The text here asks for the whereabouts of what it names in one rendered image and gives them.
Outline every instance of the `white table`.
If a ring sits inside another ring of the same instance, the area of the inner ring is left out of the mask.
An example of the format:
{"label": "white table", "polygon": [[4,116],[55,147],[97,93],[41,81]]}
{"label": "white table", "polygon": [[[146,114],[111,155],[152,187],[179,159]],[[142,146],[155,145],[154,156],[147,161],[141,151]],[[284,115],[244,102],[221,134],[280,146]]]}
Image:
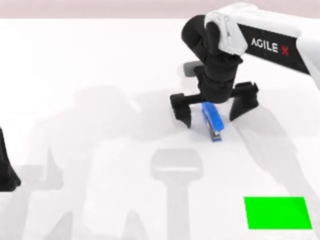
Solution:
{"label": "white table", "polygon": [[[320,239],[312,79],[244,56],[237,82],[257,83],[260,106],[229,122],[218,105],[212,143],[199,105],[186,129],[169,104],[197,92],[184,23],[0,21],[0,126],[23,184],[0,196],[0,239]],[[305,197],[314,231],[249,230],[245,196]]]}

